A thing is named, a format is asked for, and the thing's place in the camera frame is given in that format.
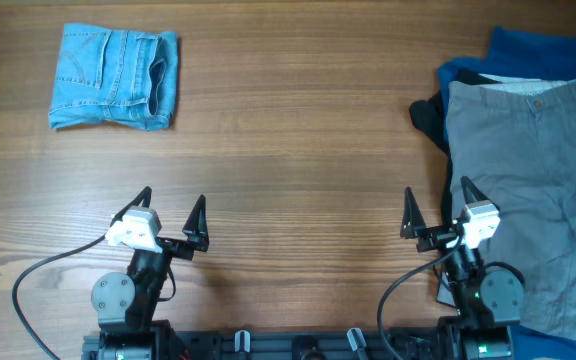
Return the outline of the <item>grey shorts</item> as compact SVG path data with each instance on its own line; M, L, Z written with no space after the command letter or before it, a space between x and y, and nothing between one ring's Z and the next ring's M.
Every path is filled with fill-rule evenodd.
M576 80L519 93L453 82L449 93L453 211L468 177L500 211L482 257L524 275L522 324L576 341Z

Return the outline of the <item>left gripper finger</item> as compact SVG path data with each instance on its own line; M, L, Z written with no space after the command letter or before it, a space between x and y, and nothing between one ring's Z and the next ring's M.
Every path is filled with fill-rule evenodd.
M132 206L138 207L145 207L148 208L151 202L152 196L152 188L150 186L145 186L137 196L131 200L127 205L125 205L118 213L114 215L111 220L110 225L113 225L115 222L120 221L125 213L129 210Z
M206 197L200 195L188 216L182 232L188 237L197 237L200 240L208 239L206 219Z

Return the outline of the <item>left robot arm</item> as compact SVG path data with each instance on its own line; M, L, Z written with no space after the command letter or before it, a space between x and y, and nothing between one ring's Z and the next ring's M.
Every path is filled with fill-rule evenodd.
M171 298L161 295L166 281L173 281L171 262L190 261L197 251L209 248L206 197L198 197L182 233L184 240L161 237L161 222L150 207L152 189L145 187L111 220L104 239L111 246L133 250L125 272L103 275L91 291L97 312L97 337L84 340L83 360L188 359L188 347L167 320L153 319L158 304Z

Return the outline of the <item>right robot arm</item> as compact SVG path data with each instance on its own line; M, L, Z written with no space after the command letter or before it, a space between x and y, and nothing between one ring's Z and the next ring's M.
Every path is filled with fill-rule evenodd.
M478 247L499 224L498 207L472 181L461 178L465 205L449 224L428 227L410 188L405 189L400 235L420 253L437 251L455 316L434 328L406 330L397 340L407 359L512 359L510 328L520 322L525 279L503 262L486 264Z

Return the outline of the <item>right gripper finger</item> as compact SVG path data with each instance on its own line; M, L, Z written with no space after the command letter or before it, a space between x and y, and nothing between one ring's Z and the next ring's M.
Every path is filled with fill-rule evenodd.
M489 200L489 198L472 182L468 176L462 176L460 182L466 204L473 204Z
M412 189L406 187L404 191L404 211L402 217L402 231L419 231L426 228L423 215L419 209Z

